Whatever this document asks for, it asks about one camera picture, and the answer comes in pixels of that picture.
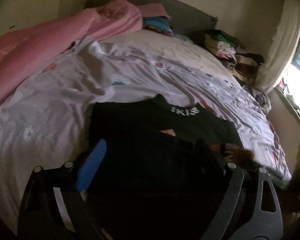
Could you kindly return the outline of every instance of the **wrinkled fabric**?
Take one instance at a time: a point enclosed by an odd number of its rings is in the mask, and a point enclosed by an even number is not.
[[[65,51],[73,41],[96,40],[142,28],[139,9],[127,0],[113,0],[77,15],[53,20],[0,37],[0,104],[40,65]]]
[[[255,161],[290,177],[259,104],[241,87],[202,69],[88,38],[40,69],[46,70],[27,78],[0,106],[0,216],[14,233],[33,168],[60,167],[87,150],[95,102],[137,102],[157,94],[177,106],[203,100],[218,117],[234,123]]]

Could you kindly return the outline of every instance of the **silver screw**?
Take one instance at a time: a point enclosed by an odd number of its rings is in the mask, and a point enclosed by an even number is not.
[[[228,163],[228,167],[231,169],[235,169],[237,165],[235,165],[235,163]]]
[[[34,167],[33,171],[34,172],[39,172],[39,171],[41,171],[41,167],[40,166],[36,166],[36,167]]]
[[[65,163],[65,167],[66,168],[71,168],[73,166],[73,162],[72,161],[68,161]]]
[[[265,168],[259,168],[259,171],[263,174],[267,173],[266,169]]]

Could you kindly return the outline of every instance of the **pink blanket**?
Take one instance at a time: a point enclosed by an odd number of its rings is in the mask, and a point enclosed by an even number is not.
[[[141,30],[140,10],[127,0],[61,20],[53,20],[0,37],[0,104],[40,65],[64,52],[73,41],[89,35],[96,40]]]

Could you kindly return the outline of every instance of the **stack of clothes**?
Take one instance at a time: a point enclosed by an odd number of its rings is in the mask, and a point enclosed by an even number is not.
[[[253,84],[260,65],[264,63],[261,55],[237,53],[236,50],[240,50],[238,39],[221,30],[207,31],[204,44],[241,85]]]

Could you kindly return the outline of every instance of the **beige bed sheet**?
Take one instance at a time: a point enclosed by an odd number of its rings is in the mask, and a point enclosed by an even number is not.
[[[186,66],[200,69],[204,73],[227,80],[240,87],[235,78],[210,52],[177,38],[140,30],[111,37],[101,42],[122,43],[146,49],[167,59],[178,60]]]

